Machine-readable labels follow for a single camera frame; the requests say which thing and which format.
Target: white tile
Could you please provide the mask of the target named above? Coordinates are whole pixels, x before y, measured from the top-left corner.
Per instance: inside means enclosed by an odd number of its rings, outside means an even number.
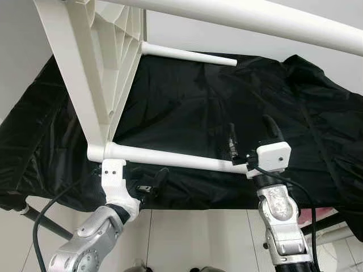
[[[359,241],[357,238],[349,237],[346,239],[348,246],[352,252],[353,259],[355,263],[358,265],[358,267],[363,268],[363,243]]]
[[[321,271],[358,272],[345,239],[316,248]]]
[[[157,272],[258,271],[246,211],[153,211],[147,264]]]
[[[268,249],[263,248],[265,239],[265,225],[257,210],[247,210],[250,220],[252,238],[255,245],[256,258],[259,272],[275,272]]]
[[[358,272],[363,272],[363,262],[357,264],[357,270]]]
[[[32,222],[17,212],[0,209],[1,271],[21,271],[32,244]]]

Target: white cylindrical bar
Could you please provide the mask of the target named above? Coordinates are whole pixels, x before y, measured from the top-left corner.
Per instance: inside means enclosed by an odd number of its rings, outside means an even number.
[[[247,166],[245,164],[232,165],[232,162],[227,160],[121,146],[112,142],[106,144],[104,159],[124,159],[134,163],[176,166],[228,173],[247,173]]]
[[[363,56],[363,30],[264,0],[107,1],[283,37]]]
[[[199,61],[199,62],[206,62],[206,63],[213,63],[213,64],[220,64],[220,65],[229,65],[229,66],[236,66],[237,60],[231,58],[222,58],[217,56],[212,56],[208,54],[200,54],[185,50],[179,50],[174,48],[169,48],[165,46],[159,46],[154,44],[149,44],[146,41],[142,42],[141,45],[142,54],[147,55],[155,55],[167,58],[178,58],[181,60],[187,61]]]
[[[316,245],[323,245],[334,241],[339,241],[341,239],[348,238],[353,235],[354,235],[353,232],[348,226],[343,228],[338,228],[337,230],[335,229],[333,231],[323,233],[323,235],[320,236],[319,239],[316,241]]]

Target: black fabric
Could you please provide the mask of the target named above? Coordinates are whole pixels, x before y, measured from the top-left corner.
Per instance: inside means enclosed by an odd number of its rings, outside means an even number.
[[[363,211],[362,209],[351,209],[347,210],[344,208],[337,208],[338,212],[342,214],[345,219],[345,222],[354,233],[354,235],[363,242],[363,227],[362,227],[362,218]]]
[[[362,211],[363,97],[299,56],[280,63],[220,55],[237,58],[237,67],[142,57],[114,142],[230,160],[229,123],[244,155],[266,139],[262,115],[268,114],[292,147],[283,175],[302,184],[316,206]],[[85,178],[98,167],[87,160],[86,148],[52,58],[0,127],[0,194],[51,198],[84,179],[60,203],[95,210],[104,204],[104,193],[99,177]],[[128,162],[131,195],[141,198],[136,186],[152,186],[161,168]],[[162,194],[144,208],[257,208],[256,188],[244,175],[169,170]],[[292,193],[300,207],[309,207],[299,189]]]
[[[312,262],[297,262],[275,266],[276,272],[316,272]]]
[[[130,214],[121,206],[114,204],[106,204],[106,206],[112,208],[117,213],[123,224],[130,219]]]
[[[0,208],[10,211],[21,211],[27,207],[27,196],[23,194],[4,194],[0,195]]]

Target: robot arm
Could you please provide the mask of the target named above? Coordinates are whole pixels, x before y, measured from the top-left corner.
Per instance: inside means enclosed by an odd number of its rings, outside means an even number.
[[[137,217],[140,201],[132,198],[126,189],[124,165],[125,160],[104,160],[102,187],[107,204],[93,212],[72,239],[53,255],[49,272],[97,272],[115,246],[124,224]]]
[[[266,226],[266,242],[276,271],[316,271],[305,237],[298,226],[298,207],[286,185],[273,176],[288,167],[291,148],[285,141],[262,145],[247,157],[246,176],[259,188],[259,212]],[[255,167],[273,175],[259,172]]]

